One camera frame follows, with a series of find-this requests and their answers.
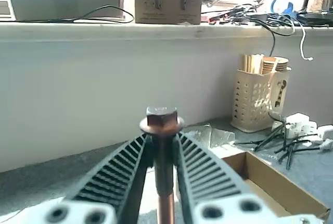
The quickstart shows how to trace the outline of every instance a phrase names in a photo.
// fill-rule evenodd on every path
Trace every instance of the hole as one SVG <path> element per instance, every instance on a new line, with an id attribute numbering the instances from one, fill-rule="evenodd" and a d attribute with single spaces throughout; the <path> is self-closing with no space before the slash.
<path id="1" fill-rule="evenodd" d="M 85 224 L 102 224 L 105 220 L 105 213 L 96 211 L 89 214 L 85 219 Z"/>
<path id="2" fill-rule="evenodd" d="M 218 219 L 222 217 L 222 211 L 217 207 L 206 207 L 202 211 L 202 216 L 206 219 Z"/>
<path id="3" fill-rule="evenodd" d="M 67 207 L 64 206 L 56 207 L 46 216 L 46 220 L 49 223 L 59 223 L 66 218 L 67 213 L 68 213 Z"/>
<path id="4" fill-rule="evenodd" d="M 254 201 L 242 201 L 240 203 L 240 209 L 244 212 L 255 212 L 261 209 L 260 205 Z"/>

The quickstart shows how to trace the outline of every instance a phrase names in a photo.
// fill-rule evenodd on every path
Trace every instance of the box flap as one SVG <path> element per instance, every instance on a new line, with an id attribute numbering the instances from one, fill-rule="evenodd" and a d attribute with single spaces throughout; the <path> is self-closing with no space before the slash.
<path id="1" fill-rule="evenodd" d="M 223 160 L 236 172 L 238 173 L 243 179 L 244 177 L 244 168 L 245 168 L 245 160 L 246 160 L 246 153 L 239 153 L 236 155 L 224 157 Z"/>
<path id="2" fill-rule="evenodd" d="M 245 169 L 251 181 L 292 215 L 315 214 L 325 220 L 328 218 L 329 208 L 249 152 L 246 153 Z"/>

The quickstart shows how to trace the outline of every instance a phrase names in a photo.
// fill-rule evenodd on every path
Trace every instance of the open cardboard box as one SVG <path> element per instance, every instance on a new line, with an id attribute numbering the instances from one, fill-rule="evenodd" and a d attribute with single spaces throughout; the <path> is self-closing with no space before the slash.
<path id="1" fill-rule="evenodd" d="M 222 158 L 277 216 L 313 214 L 327 220 L 330 209 L 249 152 Z"/>

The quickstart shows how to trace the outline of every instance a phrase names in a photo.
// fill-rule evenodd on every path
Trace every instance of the clear plastic bag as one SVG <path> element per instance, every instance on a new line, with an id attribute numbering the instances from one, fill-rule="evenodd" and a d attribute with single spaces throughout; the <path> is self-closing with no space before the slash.
<path id="1" fill-rule="evenodd" d="M 190 126 L 183 131 L 190 137 L 201 142 L 207 148 L 222 146 L 235 140 L 234 133 L 212 128 L 210 124 Z"/>

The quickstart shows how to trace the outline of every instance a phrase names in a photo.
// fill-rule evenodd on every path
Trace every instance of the white cable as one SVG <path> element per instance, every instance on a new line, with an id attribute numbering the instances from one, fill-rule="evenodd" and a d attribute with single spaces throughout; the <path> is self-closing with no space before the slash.
<path id="1" fill-rule="evenodd" d="M 306 32 L 305 32 L 304 26 L 300 22 L 298 22 L 298 24 L 300 25 L 300 27 L 302 29 L 302 32 L 303 32 L 303 36 L 302 36 L 301 43 L 300 43 L 301 56 L 302 56 L 303 60 L 312 61 L 313 57 L 305 57 L 304 56 L 303 46 L 304 46 Z"/>

